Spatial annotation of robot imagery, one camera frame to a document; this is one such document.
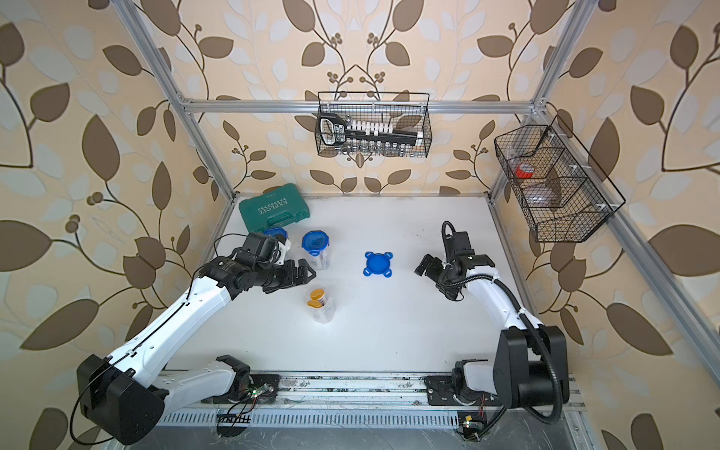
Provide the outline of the clear plastic container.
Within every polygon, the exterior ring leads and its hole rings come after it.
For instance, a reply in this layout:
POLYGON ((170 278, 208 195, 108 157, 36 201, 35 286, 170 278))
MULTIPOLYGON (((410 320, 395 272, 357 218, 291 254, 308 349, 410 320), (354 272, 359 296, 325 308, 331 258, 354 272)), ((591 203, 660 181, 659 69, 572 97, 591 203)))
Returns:
POLYGON ((309 252, 309 257, 307 257, 307 261, 309 262, 310 266, 316 271, 326 270, 330 266, 330 250, 312 250, 309 252))
POLYGON ((318 288, 313 290, 307 300, 313 320, 319 324, 329 324, 335 313, 335 305, 326 290, 318 288))

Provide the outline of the blue lid front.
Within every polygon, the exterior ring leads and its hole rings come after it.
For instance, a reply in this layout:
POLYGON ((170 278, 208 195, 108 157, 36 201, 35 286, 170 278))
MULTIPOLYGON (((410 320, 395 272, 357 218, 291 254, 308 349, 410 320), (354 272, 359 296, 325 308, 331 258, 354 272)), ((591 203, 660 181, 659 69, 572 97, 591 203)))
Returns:
POLYGON ((323 231, 307 232, 302 239, 302 249, 312 257, 319 257, 329 247, 329 236, 323 231))

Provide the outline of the blue lid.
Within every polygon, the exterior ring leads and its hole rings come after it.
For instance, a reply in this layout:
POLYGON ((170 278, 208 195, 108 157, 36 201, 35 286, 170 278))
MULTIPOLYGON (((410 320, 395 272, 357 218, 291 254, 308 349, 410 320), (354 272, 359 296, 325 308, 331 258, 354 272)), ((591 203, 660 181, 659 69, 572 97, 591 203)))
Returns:
POLYGON ((319 257, 329 247, 329 236, 323 231, 307 232, 302 239, 302 249, 312 257, 319 257))
POLYGON ((266 236, 272 236, 280 242, 285 242, 288 239, 288 232, 282 227, 269 228, 264 231, 266 236))
POLYGON ((391 261, 393 254, 391 252, 371 252, 365 253, 366 267, 363 269, 365 277, 383 276, 385 278, 392 277, 391 261))

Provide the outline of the white bottle purple label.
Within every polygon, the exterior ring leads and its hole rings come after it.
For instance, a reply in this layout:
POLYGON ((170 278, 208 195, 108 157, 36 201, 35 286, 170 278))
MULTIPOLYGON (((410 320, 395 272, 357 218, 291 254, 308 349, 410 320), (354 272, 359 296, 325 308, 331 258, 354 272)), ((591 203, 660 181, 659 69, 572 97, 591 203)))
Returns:
POLYGON ((326 298, 326 291, 324 289, 316 289, 310 294, 311 300, 321 301, 324 300, 324 298, 326 298))

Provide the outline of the white shampoo bottle gold cap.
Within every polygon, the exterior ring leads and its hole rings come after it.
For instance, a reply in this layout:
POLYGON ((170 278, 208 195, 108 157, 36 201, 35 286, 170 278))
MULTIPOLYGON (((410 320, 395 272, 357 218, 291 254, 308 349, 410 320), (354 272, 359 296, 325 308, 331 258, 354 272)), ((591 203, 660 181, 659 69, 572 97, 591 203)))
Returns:
POLYGON ((307 305, 313 309, 323 309, 326 304, 324 303, 324 301, 311 299, 309 300, 309 302, 307 302, 307 305))

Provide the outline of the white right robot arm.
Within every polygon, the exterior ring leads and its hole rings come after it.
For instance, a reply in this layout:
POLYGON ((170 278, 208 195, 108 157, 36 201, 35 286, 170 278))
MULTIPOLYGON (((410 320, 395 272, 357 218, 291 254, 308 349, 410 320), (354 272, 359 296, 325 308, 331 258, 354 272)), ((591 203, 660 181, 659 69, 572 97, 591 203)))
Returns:
POLYGON ((558 422, 569 401, 566 337, 560 328, 543 324, 521 305, 485 255, 443 262, 427 254, 415 273, 431 279, 451 301, 467 291, 500 327, 491 362, 459 362, 459 392, 484 392, 506 409, 525 410, 547 425, 558 422))

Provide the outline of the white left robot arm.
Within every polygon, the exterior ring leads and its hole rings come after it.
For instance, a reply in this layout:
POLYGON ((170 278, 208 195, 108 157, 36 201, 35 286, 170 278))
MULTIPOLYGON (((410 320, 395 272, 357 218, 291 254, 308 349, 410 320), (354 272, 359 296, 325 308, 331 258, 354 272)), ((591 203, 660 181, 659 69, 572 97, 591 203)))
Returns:
POLYGON ((75 414, 82 414, 114 440, 139 442, 166 414, 203 399, 252 392, 249 366, 228 354, 176 375, 162 371, 178 350, 213 315, 254 287, 272 294, 310 283, 309 263, 288 260, 270 268, 217 257, 202 266, 187 292, 145 330, 106 357, 92 354, 77 369, 75 414))

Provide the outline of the green plastic tool case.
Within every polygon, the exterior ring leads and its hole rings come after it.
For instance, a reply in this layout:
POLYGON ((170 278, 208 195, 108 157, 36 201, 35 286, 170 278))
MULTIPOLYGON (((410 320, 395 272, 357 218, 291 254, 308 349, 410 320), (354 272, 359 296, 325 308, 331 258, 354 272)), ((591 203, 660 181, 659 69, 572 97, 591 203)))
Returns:
POLYGON ((283 228, 311 217, 307 202, 294 184, 275 187, 268 193, 243 200, 238 210, 251 233, 283 228))

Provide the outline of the black socket wrench set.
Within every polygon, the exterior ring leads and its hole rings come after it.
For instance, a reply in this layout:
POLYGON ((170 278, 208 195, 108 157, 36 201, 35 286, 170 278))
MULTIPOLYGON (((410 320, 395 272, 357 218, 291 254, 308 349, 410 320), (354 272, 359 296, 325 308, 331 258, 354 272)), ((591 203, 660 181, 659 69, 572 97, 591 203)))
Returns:
POLYGON ((425 144, 422 131, 393 129, 390 125, 378 122, 345 120, 338 114, 321 114, 317 121, 317 131, 321 142, 326 146, 342 146, 365 142, 368 146, 416 147, 425 144))

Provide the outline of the aluminium frame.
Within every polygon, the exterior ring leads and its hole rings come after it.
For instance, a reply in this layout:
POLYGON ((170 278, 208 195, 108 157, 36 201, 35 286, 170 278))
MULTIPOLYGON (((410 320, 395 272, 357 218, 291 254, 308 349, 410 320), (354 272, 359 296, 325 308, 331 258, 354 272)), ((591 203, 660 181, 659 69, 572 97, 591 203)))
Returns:
MULTIPOLYGON (((375 97, 371 100, 352 99, 334 96, 330 100, 197 100, 187 99, 180 92, 170 69, 166 66, 159 48, 155 45, 150 32, 144 26, 139 7, 132 1, 112 2, 116 14, 127 29, 130 37, 148 63, 160 89, 178 114, 179 122, 189 133, 191 142, 196 146, 199 158, 206 164, 212 176, 219 178, 220 192, 231 201, 236 200, 237 193, 230 185, 221 163, 210 147, 196 114, 200 113, 233 113, 233 114, 290 114, 317 113, 324 114, 330 108, 337 114, 348 114, 359 111, 362 113, 398 113, 405 107, 404 102, 382 101, 375 97)), ((621 244, 625 254, 635 264, 637 271, 657 296, 669 317, 675 322, 689 348, 705 367, 713 380, 719 379, 719 334, 712 328, 709 320, 694 305, 688 291, 671 275, 669 268, 661 261, 659 254, 649 242, 641 236, 639 229, 632 224, 628 214, 622 211, 625 198, 618 186, 609 176, 599 178, 590 163, 593 156, 582 142, 572 142, 571 134, 563 129, 566 122, 561 118, 551 117, 547 111, 547 100, 551 93, 552 83, 543 80, 537 95, 529 102, 474 102, 474 101, 411 101, 409 107, 417 110, 421 117, 431 114, 522 114, 525 119, 523 126, 538 126, 560 139, 562 146, 576 161, 577 170, 584 176, 585 182, 581 191, 596 191, 601 198, 601 210, 606 215, 605 226, 613 233, 621 244)))

